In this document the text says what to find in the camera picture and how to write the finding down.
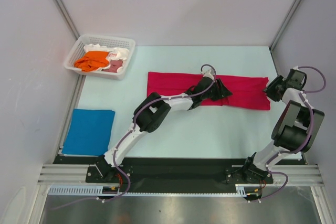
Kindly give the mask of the red t shirt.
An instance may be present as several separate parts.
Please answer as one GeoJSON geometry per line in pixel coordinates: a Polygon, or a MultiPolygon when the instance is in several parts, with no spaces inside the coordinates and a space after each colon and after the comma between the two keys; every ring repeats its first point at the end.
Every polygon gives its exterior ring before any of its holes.
{"type": "MultiPolygon", "coordinates": [[[[157,92],[160,95],[178,95],[202,78],[201,74],[149,72],[147,94],[157,92]]],[[[202,106],[233,106],[244,109],[269,111],[270,101],[263,89],[269,79],[267,77],[217,76],[232,93],[218,101],[205,100],[202,106]]]]}

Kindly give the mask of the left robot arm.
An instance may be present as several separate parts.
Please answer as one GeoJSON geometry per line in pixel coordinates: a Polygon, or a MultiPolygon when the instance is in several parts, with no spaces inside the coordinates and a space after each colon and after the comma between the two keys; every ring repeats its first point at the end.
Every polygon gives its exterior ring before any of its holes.
{"type": "Polygon", "coordinates": [[[152,92],[135,109],[126,134],[97,158],[94,166],[98,176],[105,182],[112,181],[127,153],[143,136],[157,130],[169,113],[192,110],[205,100],[218,101],[231,95],[232,92],[220,79],[207,75],[202,76],[196,86],[191,86],[178,95],[164,96],[152,92]]]}

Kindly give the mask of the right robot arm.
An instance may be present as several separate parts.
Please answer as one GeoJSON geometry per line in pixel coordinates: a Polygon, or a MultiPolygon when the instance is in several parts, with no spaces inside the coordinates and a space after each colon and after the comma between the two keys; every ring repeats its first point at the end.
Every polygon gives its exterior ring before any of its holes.
{"type": "Polygon", "coordinates": [[[261,151],[248,157],[240,168],[225,170],[228,184],[258,184],[271,178],[272,168],[292,154],[307,152],[320,129],[324,113],[308,101],[305,90],[307,74],[304,66],[290,69],[288,75],[279,75],[264,89],[268,98],[283,102],[286,107],[277,121],[271,142],[261,151]]]}

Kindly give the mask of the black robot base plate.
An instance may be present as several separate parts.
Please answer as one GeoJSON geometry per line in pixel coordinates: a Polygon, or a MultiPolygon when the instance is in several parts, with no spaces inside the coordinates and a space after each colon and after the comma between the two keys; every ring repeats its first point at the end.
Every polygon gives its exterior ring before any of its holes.
{"type": "MultiPolygon", "coordinates": [[[[114,176],[102,179],[95,168],[98,157],[66,157],[58,155],[53,164],[91,165],[87,170],[87,184],[118,184],[120,189],[126,186],[128,191],[132,185],[219,185],[226,182],[227,168],[240,168],[246,159],[205,159],[205,158],[140,158],[127,157],[124,159],[114,176]]],[[[304,165],[302,161],[281,161],[279,165],[304,165]]],[[[285,178],[280,186],[287,185],[288,176],[278,173],[285,178]]],[[[265,182],[245,184],[247,186],[276,186],[274,175],[265,182]]]]}

